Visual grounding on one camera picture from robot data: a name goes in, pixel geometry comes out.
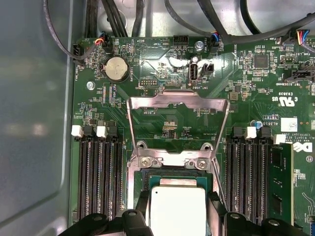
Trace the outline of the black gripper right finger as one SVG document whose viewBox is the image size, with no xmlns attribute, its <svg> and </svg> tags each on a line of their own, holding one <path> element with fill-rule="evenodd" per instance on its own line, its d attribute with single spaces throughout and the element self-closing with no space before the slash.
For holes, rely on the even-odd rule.
<svg viewBox="0 0 315 236">
<path fill-rule="evenodd" d="M 304 232 L 280 219 L 257 225 L 237 212 L 228 212 L 217 192 L 207 194 L 207 222 L 213 236 L 303 236 Z"/>
</svg>

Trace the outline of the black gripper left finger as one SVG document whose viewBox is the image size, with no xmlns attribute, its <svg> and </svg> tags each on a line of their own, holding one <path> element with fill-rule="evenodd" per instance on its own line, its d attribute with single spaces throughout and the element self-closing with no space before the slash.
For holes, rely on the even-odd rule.
<svg viewBox="0 0 315 236">
<path fill-rule="evenodd" d="M 92 213 L 63 232 L 64 236 L 149 236 L 151 229 L 145 222 L 149 191 L 140 193 L 135 209 L 109 220 L 108 216 Z"/>
</svg>

